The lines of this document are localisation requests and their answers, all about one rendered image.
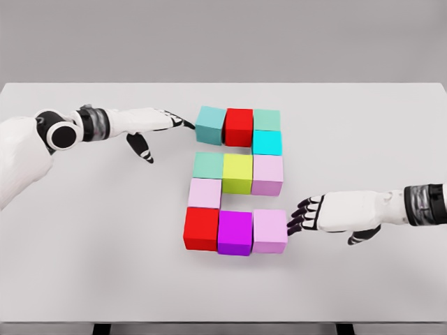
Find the yellow-green cube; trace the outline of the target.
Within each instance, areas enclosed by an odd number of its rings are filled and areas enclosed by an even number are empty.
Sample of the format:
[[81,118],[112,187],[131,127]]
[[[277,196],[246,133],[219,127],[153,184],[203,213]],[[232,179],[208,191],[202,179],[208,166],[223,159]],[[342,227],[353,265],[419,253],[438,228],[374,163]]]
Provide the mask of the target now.
[[222,192],[249,195],[253,181],[253,156],[223,155]]

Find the magenta purple cube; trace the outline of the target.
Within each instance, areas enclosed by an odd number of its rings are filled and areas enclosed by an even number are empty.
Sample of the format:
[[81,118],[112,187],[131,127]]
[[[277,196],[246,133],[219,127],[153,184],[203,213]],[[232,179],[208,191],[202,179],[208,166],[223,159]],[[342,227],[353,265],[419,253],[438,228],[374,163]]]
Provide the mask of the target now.
[[218,254],[249,256],[252,247],[252,234],[251,212],[220,211],[217,237]]

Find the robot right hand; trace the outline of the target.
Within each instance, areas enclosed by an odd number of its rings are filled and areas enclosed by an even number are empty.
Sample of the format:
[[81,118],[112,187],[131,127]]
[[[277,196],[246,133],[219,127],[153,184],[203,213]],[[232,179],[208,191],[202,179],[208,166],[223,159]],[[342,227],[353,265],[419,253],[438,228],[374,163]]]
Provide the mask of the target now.
[[287,223],[287,235],[303,230],[350,232],[348,245],[359,244],[381,230],[374,191],[336,191],[312,196],[297,205]]

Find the bright cyan cube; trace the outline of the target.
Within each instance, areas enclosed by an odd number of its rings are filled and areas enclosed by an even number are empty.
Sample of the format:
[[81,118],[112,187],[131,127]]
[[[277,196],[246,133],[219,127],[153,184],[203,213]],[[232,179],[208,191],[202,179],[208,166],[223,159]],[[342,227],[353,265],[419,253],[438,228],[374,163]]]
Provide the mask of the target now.
[[252,154],[282,155],[282,136],[280,131],[255,130],[252,139]]

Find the red cube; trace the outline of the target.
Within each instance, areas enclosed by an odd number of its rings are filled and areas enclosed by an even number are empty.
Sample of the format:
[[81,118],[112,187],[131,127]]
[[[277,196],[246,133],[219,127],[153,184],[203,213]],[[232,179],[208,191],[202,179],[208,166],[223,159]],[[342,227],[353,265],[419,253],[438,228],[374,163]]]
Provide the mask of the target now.
[[183,240],[186,250],[217,251],[219,210],[188,207]]
[[224,121],[224,142],[229,147],[252,145],[254,114],[252,109],[228,108]]

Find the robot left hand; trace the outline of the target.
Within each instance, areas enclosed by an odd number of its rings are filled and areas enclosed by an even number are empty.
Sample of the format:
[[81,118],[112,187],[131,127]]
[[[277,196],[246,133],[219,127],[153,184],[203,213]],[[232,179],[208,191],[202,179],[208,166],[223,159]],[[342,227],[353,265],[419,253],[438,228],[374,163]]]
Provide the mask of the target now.
[[196,129],[190,121],[172,112],[150,107],[124,111],[124,121],[126,141],[139,157],[150,164],[154,162],[154,158],[143,133],[164,131],[180,126]]

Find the pale pink cube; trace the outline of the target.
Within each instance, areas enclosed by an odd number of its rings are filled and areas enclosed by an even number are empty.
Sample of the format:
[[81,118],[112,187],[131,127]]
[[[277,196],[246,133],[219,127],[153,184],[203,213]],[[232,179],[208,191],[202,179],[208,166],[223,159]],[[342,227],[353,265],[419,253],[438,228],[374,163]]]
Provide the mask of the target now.
[[282,156],[254,155],[252,195],[279,196],[283,182]]
[[219,209],[221,207],[221,180],[193,178],[189,188],[188,206]]
[[282,209],[255,209],[253,253],[284,252],[287,243],[286,212]]

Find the teal cube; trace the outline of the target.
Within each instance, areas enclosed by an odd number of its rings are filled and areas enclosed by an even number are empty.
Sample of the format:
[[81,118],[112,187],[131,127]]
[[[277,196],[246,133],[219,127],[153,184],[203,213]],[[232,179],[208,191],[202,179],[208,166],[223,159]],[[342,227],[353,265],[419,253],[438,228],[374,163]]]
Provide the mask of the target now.
[[225,116],[225,109],[202,106],[195,123],[196,140],[206,144],[221,146]]

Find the pale green cube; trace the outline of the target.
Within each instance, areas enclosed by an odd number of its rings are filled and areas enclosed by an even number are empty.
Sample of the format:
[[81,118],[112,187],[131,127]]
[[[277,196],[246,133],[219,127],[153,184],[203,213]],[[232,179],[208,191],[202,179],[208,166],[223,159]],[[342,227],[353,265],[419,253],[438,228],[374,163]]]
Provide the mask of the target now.
[[255,131],[280,131],[281,116],[279,110],[254,109]]
[[193,164],[193,178],[222,179],[224,155],[214,152],[196,152]]

